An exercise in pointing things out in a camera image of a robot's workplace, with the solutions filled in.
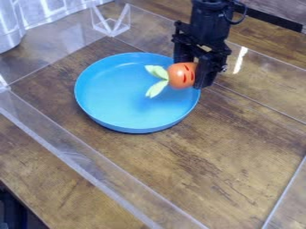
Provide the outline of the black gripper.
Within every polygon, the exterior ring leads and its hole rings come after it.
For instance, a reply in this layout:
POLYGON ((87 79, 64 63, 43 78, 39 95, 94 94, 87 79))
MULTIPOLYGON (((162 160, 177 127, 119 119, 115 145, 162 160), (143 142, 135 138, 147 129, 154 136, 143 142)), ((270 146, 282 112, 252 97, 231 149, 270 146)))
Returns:
POLYGON ((227 69, 231 49, 225 39, 231 28, 233 0, 191 0, 191 4, 190 23, 175 22, 174 62, 193 63, 198 58, 194 88, 203 89, 227 69))

